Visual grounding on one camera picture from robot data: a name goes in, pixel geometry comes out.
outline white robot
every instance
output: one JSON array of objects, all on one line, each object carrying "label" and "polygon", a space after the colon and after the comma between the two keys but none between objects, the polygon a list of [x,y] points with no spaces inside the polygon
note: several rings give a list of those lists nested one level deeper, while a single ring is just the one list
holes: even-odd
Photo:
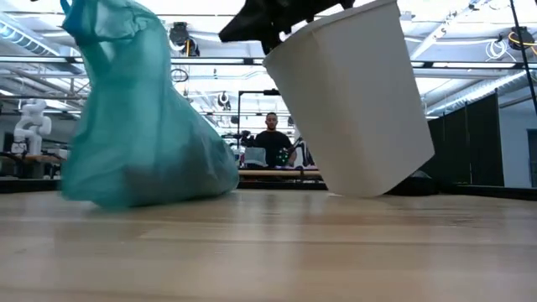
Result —
[{"label": "white robot", "polygon": [[[28,155],[41,155],[41,143],[43,135],[49,135],[52,130],[52,121],[50,117],[43,114],[47,103],[44,100],[28,100],[23,106],[22,116],[13,132],[13,145],[11,152],[13,154],[23,154],[27,151]],[[26,138],[29,140],[29,146],[26,146]]]}]

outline black shirt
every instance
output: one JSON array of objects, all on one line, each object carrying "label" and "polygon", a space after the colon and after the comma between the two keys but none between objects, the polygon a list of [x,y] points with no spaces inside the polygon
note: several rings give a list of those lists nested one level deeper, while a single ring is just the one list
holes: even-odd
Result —
[{"label": "black shirt", "polygon": [[278,165],[278,154],[283,148],[291,148],[287,135],[278,131],[263,131],[255,138],[255,147],[265,148],[265,160],[270,168]]}]

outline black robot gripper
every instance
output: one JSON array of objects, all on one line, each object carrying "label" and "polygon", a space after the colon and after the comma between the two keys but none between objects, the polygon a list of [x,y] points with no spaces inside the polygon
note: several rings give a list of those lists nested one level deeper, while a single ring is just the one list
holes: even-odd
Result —
[{"label": "black robot gripper", "polygon": [[355,0],[247,0],[241,11],[220,32],[222,42],[261,41],[267,55],[282,43],[279,33],[291,33],[302,21],[310,23],[328,8],[352,8]]}]

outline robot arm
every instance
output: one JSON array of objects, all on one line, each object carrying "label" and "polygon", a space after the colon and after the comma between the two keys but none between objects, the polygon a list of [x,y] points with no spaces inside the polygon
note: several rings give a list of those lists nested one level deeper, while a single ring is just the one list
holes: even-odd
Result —
[{"label": "robot arm", "polygon": [[52,130],[52,121],[50,117],[43,115],[47,103],[44,100],[30,100],[21,110],[23,115],[20,121],[15,125],[13,131],[13,145],[11,152],[14,154],[23,154],[27,151],[25,144],[26,138],[29,139],[29,154],[41,154],[41,135],[48,135]]},{"label": "robot arm", "polygon": [[49,135],[52,131],[52,120],[50,120],[50,117],[43,117],[43,122],[41,123],[41,127],[39,127],[39,135]]},{"label": "robot arm", "polygon": [[267,55],[281,44],[279,33],[291,34],[291,27],[308,23],[316,14],[337,4],[352,8],[355,0],[247,0],[241,11],[220,32],[222,42],[258,40]]}]

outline wall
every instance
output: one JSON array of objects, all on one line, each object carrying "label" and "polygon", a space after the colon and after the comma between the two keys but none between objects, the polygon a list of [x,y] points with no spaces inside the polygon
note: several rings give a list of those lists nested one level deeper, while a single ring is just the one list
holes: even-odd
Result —
[{"label": "wall", "polygon": [[506,187],[531,187],[528,129],[537,129],[531,102],[500,109],[503,177]]}]

